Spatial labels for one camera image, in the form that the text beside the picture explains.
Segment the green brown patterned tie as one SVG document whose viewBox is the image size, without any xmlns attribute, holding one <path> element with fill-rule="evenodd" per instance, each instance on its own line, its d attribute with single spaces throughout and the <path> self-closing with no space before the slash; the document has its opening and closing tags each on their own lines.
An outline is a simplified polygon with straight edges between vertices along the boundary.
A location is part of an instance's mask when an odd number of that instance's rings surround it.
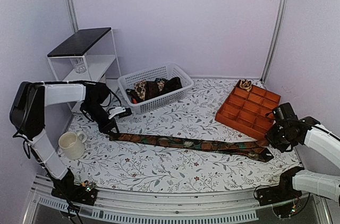
<svg viewBox="0 0 340 224">
<path fill-rule="evenodd" d="M 274 158 L 273 154 L 265 147 L 256 142 L 220 142 L 198 139 L 184 139 L 172 136 L 140 135 L 126 133 L 109 133 L 111 141 L 124 141 L 145 145 L 154 145 L 166 148 L 177 148 L 186 150 L 198 150 L 230 155 L 246 156 L 252 160 L 269 162 Z"/>
</svg>

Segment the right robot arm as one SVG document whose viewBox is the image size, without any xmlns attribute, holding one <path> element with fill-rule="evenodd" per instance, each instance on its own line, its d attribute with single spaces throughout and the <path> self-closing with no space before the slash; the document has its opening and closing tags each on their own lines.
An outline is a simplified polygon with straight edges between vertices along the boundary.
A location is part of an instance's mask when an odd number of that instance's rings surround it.
<svg viewBox="0 0 340 224">
<path fill-rule="evenodd" d="M 280 152 L 288 152 L 298 144 L 317 151 L 339 167 L 339 137 L 326 129 L 318 120 L 307 116 L 298 119 L 289 102 L 274 108 L 271 113 L 275 123 L 265 137 Z M 285 201 L 300 197 L 306 191 L 339 202 L 339 177 L 325 175 L 294 167 L 280 175 L 277 186 L 269 192 L 264 189 L 263 203 Z"/>
</svg>

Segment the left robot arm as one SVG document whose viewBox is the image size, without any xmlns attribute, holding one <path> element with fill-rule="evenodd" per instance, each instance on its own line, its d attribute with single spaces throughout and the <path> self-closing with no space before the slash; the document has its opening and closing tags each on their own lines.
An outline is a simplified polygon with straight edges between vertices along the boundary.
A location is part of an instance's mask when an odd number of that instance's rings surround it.
<svg viewBox="0 0 340 224">
<path fill-rule="evenodd" d="M 27 158 L 34 157 L 53 181 L 54 187 L 68 200 L 79 195 L 74 175 L 60 160 L 46 132 L 46 108 L 79 102 L 86 118 L 97 123 L 101 133 L 119 135 L 115 118 L 104 109 L 104 101 L 113 94 L 104 83 L 95 81 L 28 82 L 20 84 L 10 110 L 14 138 L 23 140 Z"/>
</svg>

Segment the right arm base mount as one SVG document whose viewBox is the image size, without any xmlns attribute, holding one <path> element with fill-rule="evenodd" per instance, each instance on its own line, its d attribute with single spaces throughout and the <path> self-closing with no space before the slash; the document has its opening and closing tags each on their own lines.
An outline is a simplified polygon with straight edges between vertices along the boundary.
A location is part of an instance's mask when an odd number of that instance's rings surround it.
<svg viewBox="0 0 340 224">
<path fill-rule="evenodd" d="M 302 192 L 294 190 L 292 186 L 283 183 L 283 185 L 266 186 L 258 185 L 253 191 L 253 197 L 260 206 L 273 205 L 273 213 L 279 219 L 289 219 L 302 212 L 309 203 L 311 193 L 302 203 Z"/>
</svg>

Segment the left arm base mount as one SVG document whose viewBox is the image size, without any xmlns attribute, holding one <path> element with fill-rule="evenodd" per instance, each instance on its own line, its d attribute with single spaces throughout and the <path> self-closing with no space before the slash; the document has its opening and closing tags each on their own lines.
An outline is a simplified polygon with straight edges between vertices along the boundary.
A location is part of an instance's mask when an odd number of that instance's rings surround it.
<svg viewBox="0 0 340 224">
<path fill-rule="evenodd" d="M 98 190 L 93 183 L 86 181 L 82 184 L 75 184 L 73 181 L 55 181 L 51 195 L 70 202 L 94 206 Z"/>
</svg>

